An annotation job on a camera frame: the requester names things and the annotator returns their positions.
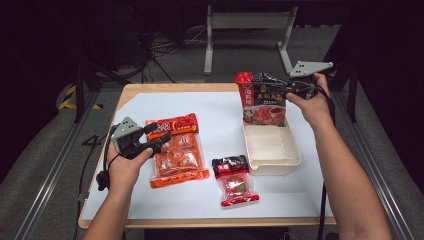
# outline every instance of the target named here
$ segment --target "wrist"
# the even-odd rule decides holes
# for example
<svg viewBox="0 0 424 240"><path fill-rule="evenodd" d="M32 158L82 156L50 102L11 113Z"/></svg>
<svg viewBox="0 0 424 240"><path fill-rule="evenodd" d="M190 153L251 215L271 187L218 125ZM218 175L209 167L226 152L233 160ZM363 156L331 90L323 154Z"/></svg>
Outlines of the wrist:
<svg viewBox="0 0 424 240"><path fill-rule="evenodd" d="M330 115L323 115L317 121L311 122L310 125L314 132L335 128L333 119L331 119Z"/></svg>
<svg viewBox="0 0 424 240"><path fill-rule="evenodd" d="M131 196L132 191L133 187L111 185L108 195L125 198Z"/></svg>

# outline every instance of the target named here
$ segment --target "metal bracket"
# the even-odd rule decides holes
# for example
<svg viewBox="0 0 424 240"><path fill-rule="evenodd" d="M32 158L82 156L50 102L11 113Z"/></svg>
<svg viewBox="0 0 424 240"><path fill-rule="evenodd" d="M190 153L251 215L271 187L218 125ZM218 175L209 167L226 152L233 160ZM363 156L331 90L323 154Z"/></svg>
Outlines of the metal bracket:
<svg viewBox="0 0 424 240"><path fill-rule="evenodd" d="M296 66L290 72L290 78L295 77L307 77L316 72L331 68L333 66L332 62L301 62L298 61Z"/></svg>

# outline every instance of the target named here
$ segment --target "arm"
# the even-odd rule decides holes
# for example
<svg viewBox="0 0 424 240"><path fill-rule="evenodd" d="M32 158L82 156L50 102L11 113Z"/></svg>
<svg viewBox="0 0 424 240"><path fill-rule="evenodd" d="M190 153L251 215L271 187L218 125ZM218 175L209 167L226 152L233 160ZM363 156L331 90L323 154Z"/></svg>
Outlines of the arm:
<svg viewBox="0 0 424 240"><path fill-rule="evenodd" d="M121 239L130 208L133 187L140 167L149 159L152 149L144 150L132 160L118 156L110 165L109 193L91 222L84 239ZM117 155L109 145L108 163Z"/></svg>
<svg viewBox="0 0 424 240"><path fill-rule="evenodd" d="M315 75L328 93L325 76ZM341 239L391 239L380 199L365 171L334 127L326 99L318 94L304 100L294 94L287 99L297 105L311 125L324 182Z"/></svg>

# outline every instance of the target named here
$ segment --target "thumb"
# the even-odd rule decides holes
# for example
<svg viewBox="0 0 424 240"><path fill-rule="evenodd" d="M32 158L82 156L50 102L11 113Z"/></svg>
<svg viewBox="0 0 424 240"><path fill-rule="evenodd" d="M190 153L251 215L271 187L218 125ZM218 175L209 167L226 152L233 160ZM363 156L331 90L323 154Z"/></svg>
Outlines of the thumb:
<svg viewBox="0 0 424 240"><path fill-rule="evenodd" d="M150 158L152 153L153 149L147 148L143 152L141 152L137 157L135 157L132 161L136 161L139 167L141 167Z"/></svg>
<svg viewBox="0 0 424 240"><path fill-rule="evenodd" d="M305 99L303 99L303 98L301 98L301 97L299 97L299 96L297 96L296 94L293 94L293 93L287 93L286 98L291 103L298 106L299 108L301 108L301 106L303 105L303 102L306 101Z"/></svg>

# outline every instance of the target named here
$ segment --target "food box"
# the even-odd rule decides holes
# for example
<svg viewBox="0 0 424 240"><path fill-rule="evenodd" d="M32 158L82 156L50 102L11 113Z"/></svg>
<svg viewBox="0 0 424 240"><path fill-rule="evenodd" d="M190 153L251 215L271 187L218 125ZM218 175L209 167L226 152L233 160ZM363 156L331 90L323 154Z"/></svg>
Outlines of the food box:
<svg viewBox="0 0 424 240"><path fill-rule="evenodd" d="M249 170L252 175L286 175L301 162L290 125L244 125Z"/></svg>

